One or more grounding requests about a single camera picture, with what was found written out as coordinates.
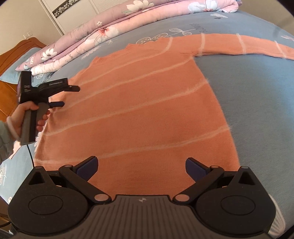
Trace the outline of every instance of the metal screw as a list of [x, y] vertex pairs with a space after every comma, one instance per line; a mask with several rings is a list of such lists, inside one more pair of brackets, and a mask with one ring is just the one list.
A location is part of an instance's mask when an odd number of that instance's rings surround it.
[[95, 199], [96, 201], [98, 201], [98, 202], [103, 202], [103, 201], [108, 200], [108, 199], [109, 199], [109, 196], [106, 195], [106, 194], [101, 193], [101, 194], [97, 194], [97, 195], [95, 195], [94, 199]]
[[186, 194], [178, 194], [176, 195], [175, 199], [179, 202], [187, 202], [190, 199], [190, 197]]

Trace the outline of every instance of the sleeve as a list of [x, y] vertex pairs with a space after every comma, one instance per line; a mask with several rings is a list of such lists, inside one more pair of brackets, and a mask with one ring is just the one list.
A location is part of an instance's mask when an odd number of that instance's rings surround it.
[[0, 164], [13, 153], [13, 143], [8, 126], [0, 121]]

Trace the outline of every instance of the bracelet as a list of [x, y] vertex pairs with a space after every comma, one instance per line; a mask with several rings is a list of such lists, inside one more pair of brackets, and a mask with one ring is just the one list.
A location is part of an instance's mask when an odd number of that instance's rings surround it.
[[9, 131], [11, 133], [11, 135], [17, 140], [20, 142], [20, 137], [19, 135], [17, 134], [17, 132], [15, 131], [15, 128], [13, 127], [13, 124], [12, 124], [12, 121], [11, 121], [11, 117], [8, 116], [7, 119], [6, 119], [6, 123], [7, 123], [7, 126], [9, 128]]

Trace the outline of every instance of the striped sweater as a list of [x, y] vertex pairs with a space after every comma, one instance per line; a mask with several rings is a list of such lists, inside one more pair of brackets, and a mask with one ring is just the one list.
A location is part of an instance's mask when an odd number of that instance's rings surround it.
[[90, 182], [115, 194], [174, 196], [193, 181], [185, 160], [237, 170], [230, 129], [193, 57], [264, 54], [294, 59], [294, 49], [265, 39], [199, 34], [130, 44], [69, 80], [78, 94], [64, 100], [47, 122], [35, 164], [56, 170], [91, 155], [99, 170]]

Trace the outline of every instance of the person's hand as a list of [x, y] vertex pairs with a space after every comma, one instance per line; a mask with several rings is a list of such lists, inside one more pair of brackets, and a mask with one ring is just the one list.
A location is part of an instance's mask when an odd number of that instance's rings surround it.
[[[28, 101], [22, 104], [19, 104], [13, 114], [11, 115], [11, 122], [13, 127], [15, 128], [16, 133], [21, 135], [21, 126], [24, 121], [24, 113], [26, 110], [37, 110], [39, 106], [35, 105], [32, 101]], [[48, 110], [45, 115], [43, 115], [43, 119], [38, 121], [36, 129], [41, 132], [43, 130], [43, 126], [45, 125], [45, 121], [48, 119], [48, 115], [50, 111]]]

